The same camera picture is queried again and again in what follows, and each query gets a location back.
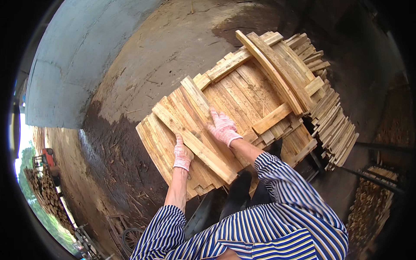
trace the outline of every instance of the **muddy ground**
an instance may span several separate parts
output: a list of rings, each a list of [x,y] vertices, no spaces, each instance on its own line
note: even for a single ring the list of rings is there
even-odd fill
[[[82,130],[51,129],[47,138],[58,149],[63,189],[79,224],[90,223],[90,235],[108,254],[117,253],[106,215],[121,213],[131,225],[146,227],[163,204],[167,185],[135,130],[163,96],[190,75],[204,73],[241,46],[234,31],[262,34],[278,30],[290,37],[299,13],[275,1],[166,1],[134,33],[109,68],[87,112]],[[352,10],[355,17],[360,10]],[[352,115],[359,141],[371,142],[379,122],[387,86],[371,48],[351,36],[354,24],[340,22],[333,40],[307,22],[306,32],[332,66],[328,78],[340,93],[345,114]],[[353,151],[346,167],[357,169],[367,154]],[[313,183],[321,196],[346,220],[357,178],[332,172]],[[189,218],[199,198],[187,203]]]

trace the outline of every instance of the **glove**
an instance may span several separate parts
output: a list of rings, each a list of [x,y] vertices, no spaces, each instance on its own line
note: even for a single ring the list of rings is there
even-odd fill
[[[180,134],[176,134],[176,145],[174,153],[175,163],[173,164],[173,166],[180,167],[189,171],[189,165],[193,160],[193,152],[183,144],[183,139]]]
[[[207,123],[207,128],[216,139],[230,147],[231,141],[243,138],[241,135],[236,133],[237,127],[235,122],[226,116],[224,112],[220,112],[220,115],[218,115],[215,108],[210,107],[209,110],[215,126]]]

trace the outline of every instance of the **concrete wall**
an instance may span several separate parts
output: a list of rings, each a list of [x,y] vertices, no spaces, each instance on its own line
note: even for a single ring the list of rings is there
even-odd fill
[[[123,44],[162,0],[65,0],[36,51],[26,124],[81,128],[92,94]]]

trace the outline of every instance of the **striped shirt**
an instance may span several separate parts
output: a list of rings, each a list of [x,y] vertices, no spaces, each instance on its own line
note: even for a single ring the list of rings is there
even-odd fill
[[[216,259],[227,248],[242,259],[344,259],[348,233],[316,190],[289,165],[264,152],[258,177],[275,203],[232,214],[185,241],[185,214],[163,206],[131,259]]]

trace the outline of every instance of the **green foliage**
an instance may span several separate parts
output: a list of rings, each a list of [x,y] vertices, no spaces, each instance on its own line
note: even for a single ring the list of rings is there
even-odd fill
[[[19,172],[19,186],[22,189],[23,194],[25,195],[26,200],[29,203],[32,211],[35,213],[39,221],[46,228],[46,230],[72,254],[76,253],[77,250],[72,246],[73,241],[71,235],[66,232],[63,232],[63,227],[59,224],[56,218],[48,213],[40,206],[36,197],[33,195],[32,190],[27,183],[26,176],[23,172],[23,169],[33,168],[32,167],[32,156],[35,156],[35,149],[32,147],[26,148],[22,151],[22,165],[20,166]]]

